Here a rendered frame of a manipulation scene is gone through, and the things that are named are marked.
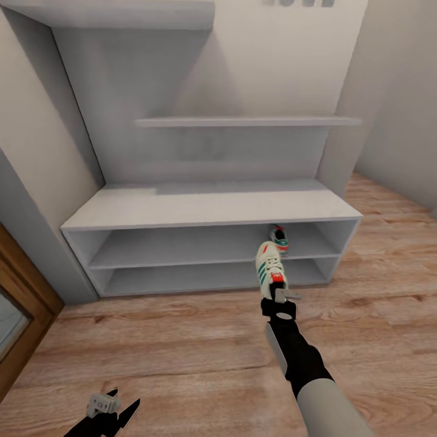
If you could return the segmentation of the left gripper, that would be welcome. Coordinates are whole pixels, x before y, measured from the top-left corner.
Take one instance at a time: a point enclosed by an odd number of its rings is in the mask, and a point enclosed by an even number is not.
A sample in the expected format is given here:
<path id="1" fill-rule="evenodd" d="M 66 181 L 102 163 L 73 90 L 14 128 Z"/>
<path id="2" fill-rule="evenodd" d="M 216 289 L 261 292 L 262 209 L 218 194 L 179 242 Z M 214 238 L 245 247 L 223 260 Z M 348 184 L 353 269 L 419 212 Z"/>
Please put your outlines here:
<path id="1" fill-rule="evenodd" d="M 117 393 L 118 389 L 116 388 L 107 393 L 107 395 L 115 396 Z M 102 412 L 102 414 L 98 414 L 94 418 L 86 416 L 72 430 L 78 434 L 78 437 L 114 437 L 117 434 L 117 430 L 126 426 L 130 417 L 139 407 L 139 404 L 140 399 L 123 411 L 119 415 L 119 419 L 117 419 L 117 412 Z"/>

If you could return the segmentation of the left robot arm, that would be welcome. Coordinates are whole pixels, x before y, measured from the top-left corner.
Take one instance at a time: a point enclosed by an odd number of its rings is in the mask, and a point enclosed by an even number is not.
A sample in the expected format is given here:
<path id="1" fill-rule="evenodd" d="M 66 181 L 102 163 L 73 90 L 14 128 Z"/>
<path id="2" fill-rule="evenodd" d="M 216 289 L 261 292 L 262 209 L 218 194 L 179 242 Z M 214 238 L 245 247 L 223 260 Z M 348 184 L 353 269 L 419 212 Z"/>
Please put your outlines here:
<path id="1" fill-rule="evenodd" d="M 107 394 L 93 394 L 86 410 L 86 417 L 64 437 L 114 437 L 117 430 L 126 426 L 140 404 L 140 399 L 135 401 L 117 419 L 116 411 L 121 407 L 121 401 L 114 398 L 117 393 L 116 388 Z"/>

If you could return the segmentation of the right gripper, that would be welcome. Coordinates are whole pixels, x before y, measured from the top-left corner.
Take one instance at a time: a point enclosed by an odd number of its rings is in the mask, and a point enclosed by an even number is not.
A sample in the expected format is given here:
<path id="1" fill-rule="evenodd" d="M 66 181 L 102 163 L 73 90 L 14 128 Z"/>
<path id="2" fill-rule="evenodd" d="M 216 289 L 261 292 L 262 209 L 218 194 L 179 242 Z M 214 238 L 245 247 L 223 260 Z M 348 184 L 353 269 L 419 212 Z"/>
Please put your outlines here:
<path id="1" fill-rule="evenodd" d="M 281 303 L 275 303 L 275 300 L 270 300 L 263 298 L 262 300 L 262 314 L 264 316 L 272 316 L 272 311 L 276 308 L 283 308 L 283 310 L 287 310 L 290 313 L 290 316 L 296 320 L 296 304 L 291 303 L 290 301 L 286 300 L 283 304 Z"/>

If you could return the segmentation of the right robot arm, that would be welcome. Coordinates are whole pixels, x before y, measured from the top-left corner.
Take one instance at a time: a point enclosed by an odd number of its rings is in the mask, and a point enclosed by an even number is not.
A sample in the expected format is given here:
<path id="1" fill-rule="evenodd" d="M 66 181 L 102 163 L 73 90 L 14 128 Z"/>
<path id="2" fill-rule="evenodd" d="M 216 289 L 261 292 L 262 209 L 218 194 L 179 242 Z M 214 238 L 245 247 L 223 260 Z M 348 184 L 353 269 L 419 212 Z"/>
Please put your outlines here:
<path id="1" fill-rule="evenodd" d="M 262 314 L 270 316 L 266 336 L 285 379 L 291 381 L 310 437 L 377 437 L 324 367 L 322 356 L 299 333 L 296 304 L 299 290 L 275 289 L 275 300 L 263 298 Z"/>

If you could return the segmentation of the gym shoe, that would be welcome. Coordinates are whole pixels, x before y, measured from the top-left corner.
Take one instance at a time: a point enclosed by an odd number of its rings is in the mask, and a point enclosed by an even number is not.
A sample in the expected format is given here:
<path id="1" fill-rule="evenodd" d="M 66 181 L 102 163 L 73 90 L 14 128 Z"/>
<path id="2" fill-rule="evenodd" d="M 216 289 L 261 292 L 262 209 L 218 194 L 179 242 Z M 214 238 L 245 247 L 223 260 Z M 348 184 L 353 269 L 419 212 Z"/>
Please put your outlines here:
<path id="1" fill-rule="evenodd" d="M 275 300 L 275 289 L 288 290 L 288 283 L 281 260 L 279 245 L 264 242 L 256 256 L 256 270 L 259 277 L 262 298 Z"/>
<path id="2" fill-rule="evenodd" d="M 279 260 L 281 260 L 281 257 L 285 257 L 288 254 L 288 239 L 285 230 L 276 223 L 270 223 L 268 225 L 268 237 L 271 240 L 266 242 L 273 242 L 279 245 Z"/>

